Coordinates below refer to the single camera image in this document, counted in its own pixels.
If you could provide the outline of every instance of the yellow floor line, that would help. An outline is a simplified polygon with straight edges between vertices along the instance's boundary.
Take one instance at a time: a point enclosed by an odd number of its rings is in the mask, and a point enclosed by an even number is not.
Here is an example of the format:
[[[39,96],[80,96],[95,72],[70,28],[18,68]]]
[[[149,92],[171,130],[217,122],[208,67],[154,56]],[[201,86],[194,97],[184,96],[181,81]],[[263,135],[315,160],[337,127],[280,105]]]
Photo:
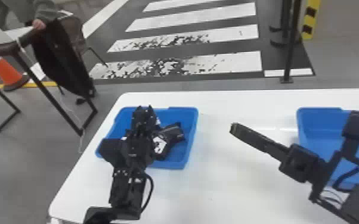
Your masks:
[[[42,82],[44,86],[57,86],[55,82]],[[36,88],[38,87],[35,83],[27,83],[22,88]]]

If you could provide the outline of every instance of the black bag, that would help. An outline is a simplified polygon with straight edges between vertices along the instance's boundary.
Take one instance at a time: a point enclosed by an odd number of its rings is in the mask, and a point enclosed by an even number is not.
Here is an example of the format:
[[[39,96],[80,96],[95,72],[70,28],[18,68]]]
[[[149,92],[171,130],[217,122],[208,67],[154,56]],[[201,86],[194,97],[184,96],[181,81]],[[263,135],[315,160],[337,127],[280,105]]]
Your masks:
[[[59,20],[48,23],[32,39],[32,47],[47,77],[73,94],[81,97],[94,96],[93,81]]]

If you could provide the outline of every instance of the blue tray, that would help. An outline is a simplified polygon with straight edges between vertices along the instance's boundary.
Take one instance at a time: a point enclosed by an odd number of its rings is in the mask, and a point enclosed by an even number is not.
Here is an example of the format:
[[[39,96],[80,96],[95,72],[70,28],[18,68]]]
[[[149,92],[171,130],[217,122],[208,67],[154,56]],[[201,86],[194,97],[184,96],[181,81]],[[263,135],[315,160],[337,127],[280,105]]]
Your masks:
[[[341,133],[350,112],[340,108],[300,108],[296,113],[299,143],[329,161],[334,150],[341,149]],[[342,160],[327,184],[332,185],[340,175],[355,167],[355,164]],[[359,174],[344,180],[341,187],[350,189],[356,183],[359,183]]]
[[[106,138],[121,138],[125,134],[125,129],[131,128],[131,117],[136,107],[125,107],[120,110],[114,119],[114,125],[110,129]],[[169,107],[167,109],[154,109],[160,119],[161,127],[171,125],[175,122],[181,123],[181,128],[185,134],[185,141],[175,144],[165,161],[154,161],[150,167],[164,169],[183,169],[188,162],[189,153],[192,148],[193,138],[196,131],[198,111],[194,107]],[[99,148],[96,156],[101,158]]]

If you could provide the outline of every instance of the zebra crossing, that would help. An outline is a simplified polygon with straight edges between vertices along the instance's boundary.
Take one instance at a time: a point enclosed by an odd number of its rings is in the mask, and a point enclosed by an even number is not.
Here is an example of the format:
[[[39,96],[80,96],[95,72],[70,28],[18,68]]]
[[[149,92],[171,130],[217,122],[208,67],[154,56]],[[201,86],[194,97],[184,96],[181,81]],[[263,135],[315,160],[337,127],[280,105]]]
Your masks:
[[[228,1],[162,0],[145,4],[139,18],[134,18],[120,34],[133,38],[114,40],[106,52],[107,58],[113,60],[107,63],[107,67],[97,63],[90,76],[112,80],[147,77],[157,82],[174,76],[183,80],[191,80],[194,76],[209,79],[282,76],[281,63],[285,56],[282,52],[285,51],[267,50],[272,47],[260,35],[260,29],[266,27],[257,22],[256,2],[244,0],[221,5]],[[235,20],[244,24],[236,26],[232,23]],[[213,23],[219,27],[207,29]],[[314,75],[307,56],[302,61],[292,69],[291,76]]]

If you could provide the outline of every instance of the concrete floor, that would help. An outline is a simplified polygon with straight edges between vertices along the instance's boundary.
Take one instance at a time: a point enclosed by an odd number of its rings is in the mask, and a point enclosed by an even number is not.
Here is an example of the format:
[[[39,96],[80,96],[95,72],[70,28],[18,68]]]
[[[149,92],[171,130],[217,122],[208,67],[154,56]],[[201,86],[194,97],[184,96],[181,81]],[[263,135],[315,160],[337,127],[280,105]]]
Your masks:
[[[266,78],[99,85],[94,100],[99,113],[86,130],[83,148],[125,92],[359,88],[359,36],[317,39],[305,46],[317,76],[296,77],[293,84]],[[49,90],[59,99],[56,88]],[[79,137],[38,89],[7,95],[22,114],[0,133],[0,223],[45,223],[50,202],[80,156]],[[74,96],[63,99],[80,118],[89,113],[87,106],[73,105]],[[0,100],[0,121],[10,112]]]

